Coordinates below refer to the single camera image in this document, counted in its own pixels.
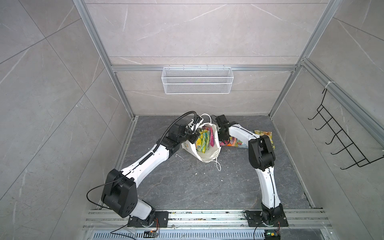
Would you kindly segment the teal mint candy packet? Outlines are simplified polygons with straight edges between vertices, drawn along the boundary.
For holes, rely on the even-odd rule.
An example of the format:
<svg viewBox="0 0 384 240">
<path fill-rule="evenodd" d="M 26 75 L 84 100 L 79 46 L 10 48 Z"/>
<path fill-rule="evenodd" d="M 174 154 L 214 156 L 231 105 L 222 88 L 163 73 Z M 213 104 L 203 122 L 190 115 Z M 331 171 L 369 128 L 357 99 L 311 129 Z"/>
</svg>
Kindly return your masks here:
<svg viewBox="0 0 384 240">
<path fill-rule="evenodd" d="M 238 147 L 238 148 L 247 149 L 247 148 L 248 148 L 248 145 L 247 145 L 246 143 L 243 143 L 243 142 L 240 141 L 239 139 L 237 139 L 237 147 Z"/>
</svg>

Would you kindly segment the magenta snack packet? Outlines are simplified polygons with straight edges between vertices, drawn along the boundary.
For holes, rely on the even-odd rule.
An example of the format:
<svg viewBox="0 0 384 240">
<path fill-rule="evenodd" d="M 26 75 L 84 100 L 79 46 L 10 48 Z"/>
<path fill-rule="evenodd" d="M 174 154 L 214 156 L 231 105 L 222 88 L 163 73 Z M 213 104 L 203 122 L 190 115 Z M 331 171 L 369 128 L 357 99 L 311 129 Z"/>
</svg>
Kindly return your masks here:
<svg viewBox="0 0 384 240">
<path fill-rule="evenodd" d="M 212 127 L 207 127 L 205 126 L 204 127 L 205 130 L 207 130 L 209 132 L 209 140 L 208 140 L 208 145 L 210 147 L 214 147 L 215 146 L 215 136 L 214 136 L 214 130 Z"/>
</svg>

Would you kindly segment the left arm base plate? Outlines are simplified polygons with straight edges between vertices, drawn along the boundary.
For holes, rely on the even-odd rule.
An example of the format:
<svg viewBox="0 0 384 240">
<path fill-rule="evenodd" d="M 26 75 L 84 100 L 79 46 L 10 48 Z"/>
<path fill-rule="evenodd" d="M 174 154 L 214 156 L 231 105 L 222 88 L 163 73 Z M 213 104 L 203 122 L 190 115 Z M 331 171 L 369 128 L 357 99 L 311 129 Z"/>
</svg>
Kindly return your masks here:
<svg viewBox="0 0 384 240">
<path fill-rule="evenodd" d="M 147 223 L 145 220 L 141 220 L 137 217 L 129 217 L 128 227 L 155 228 L 158 224 L 160 228 L 166 228 L 168 226 L 168 221 L 169 212 L 155 211 L 152 223 Z"/>
</svg>

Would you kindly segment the white floral paper bag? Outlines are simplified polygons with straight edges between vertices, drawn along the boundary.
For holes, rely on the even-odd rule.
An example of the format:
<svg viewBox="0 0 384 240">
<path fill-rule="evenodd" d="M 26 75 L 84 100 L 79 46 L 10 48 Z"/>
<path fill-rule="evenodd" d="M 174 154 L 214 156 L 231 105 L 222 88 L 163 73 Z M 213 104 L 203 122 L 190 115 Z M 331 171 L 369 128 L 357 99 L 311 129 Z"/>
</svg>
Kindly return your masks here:
<svg viewBox="0 0 384 240">
<path fill-rule="evenodd" d="M 203 163 L 214 162 L 220 172 L 222 168 L 218 162 L 221 151 L 218 127 L 208 114 L 200 117 L 202 119 L 196 126 L 193 138 L 182 143 L 182 148 Z"/>
</svg>

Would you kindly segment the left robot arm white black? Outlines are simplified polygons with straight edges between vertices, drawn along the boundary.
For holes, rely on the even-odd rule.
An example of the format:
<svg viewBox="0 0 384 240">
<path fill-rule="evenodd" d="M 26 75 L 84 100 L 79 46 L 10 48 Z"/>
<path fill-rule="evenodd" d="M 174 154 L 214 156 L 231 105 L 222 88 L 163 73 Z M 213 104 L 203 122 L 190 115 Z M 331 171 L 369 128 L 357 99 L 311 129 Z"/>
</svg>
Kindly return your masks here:
<svg viewBox="0 0 384 240">
<path fill-rule="evenodd" d="M 146 155 L 122 170 L 111 170 L 101 196 L 103 204 L 122 218 L 136 218 L 143 226 L 151 226 L 156 210 L 138 198 L 137 187 L 158 165 L 176 153 L 184 142 L 197 139 L 194 127 L 193 123 L 175 123 Z"/>
</svg>

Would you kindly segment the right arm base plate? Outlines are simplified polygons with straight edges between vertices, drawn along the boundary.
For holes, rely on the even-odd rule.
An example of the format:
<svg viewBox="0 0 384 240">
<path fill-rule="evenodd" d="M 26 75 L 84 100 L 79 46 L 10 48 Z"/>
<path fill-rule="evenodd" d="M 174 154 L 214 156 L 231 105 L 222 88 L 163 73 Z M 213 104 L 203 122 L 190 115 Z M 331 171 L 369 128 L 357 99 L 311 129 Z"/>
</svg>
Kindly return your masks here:
<svg viewBox="0 0 384 240">
<path fill-rule="evenodd" d="M 282 213 L 280 216 L 276 216 L 273 220 L 263 220 L 262 211 L 249 211 L 245 210 L 243 212 L 246 221 L 248 222 L 249 227 L 288 227 L 289 223 L 285 213 Z"/>
</svg>

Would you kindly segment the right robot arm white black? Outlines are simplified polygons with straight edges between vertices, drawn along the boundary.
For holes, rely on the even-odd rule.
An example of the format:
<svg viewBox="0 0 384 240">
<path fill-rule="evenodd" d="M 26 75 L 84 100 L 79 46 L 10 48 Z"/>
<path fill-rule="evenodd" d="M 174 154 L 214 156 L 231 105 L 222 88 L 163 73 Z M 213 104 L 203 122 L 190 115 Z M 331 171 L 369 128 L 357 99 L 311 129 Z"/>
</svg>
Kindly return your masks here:
<svg viewBox="0 0 384 240">
<path fill-rule="evenodd" d="M 261 218 L 266 226 L 274 225 L 284 216 L 284 209 L 274 177 L 276 155 L 270 138 L 257 135 L 237 122 L 229 122 L 225 115 L 215 117 L 215 121 L 219 127 L 219 141 L 228 142 L 233 137 L 248 146 L 249 162 L 256 169 L 262 190 Z"/>
</svg>

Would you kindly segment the yellow lemon candy packet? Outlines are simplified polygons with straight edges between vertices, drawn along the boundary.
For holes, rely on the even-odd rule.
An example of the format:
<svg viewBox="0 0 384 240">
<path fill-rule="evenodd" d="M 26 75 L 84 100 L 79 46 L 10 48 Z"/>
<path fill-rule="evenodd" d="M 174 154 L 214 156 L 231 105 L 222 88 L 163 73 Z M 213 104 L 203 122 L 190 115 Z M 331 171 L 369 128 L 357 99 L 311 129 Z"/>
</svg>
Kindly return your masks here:
<svg viewBox="0 0 384 240">
<path fill-rule="evenodd" d="M 200 132 L 200 137 L 199 139 L 196 141 L 195 145 L 196 145 L 196 150 L 198 152 L 202 152 L 202 131 Z"/>
</svg>

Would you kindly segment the yellow orange snack packet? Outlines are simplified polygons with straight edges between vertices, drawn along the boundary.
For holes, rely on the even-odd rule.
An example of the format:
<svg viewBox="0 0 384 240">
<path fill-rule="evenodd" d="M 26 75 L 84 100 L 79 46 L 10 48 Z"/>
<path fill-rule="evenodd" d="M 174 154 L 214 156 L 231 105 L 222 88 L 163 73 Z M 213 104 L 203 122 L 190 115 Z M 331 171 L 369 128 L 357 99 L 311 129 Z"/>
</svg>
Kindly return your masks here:
<svg viewBox="0 0 384 240">
<path fill-rule="evenodd" d="M 239 146 L 238 139 L 234 138 L 234 137 L 230 137 L 230 139 L 228 141 L 222 141 L 219 143 L 220 143 L 220 146 L 227 146 L 227 147 L 238 147 Z"/>
</svg>

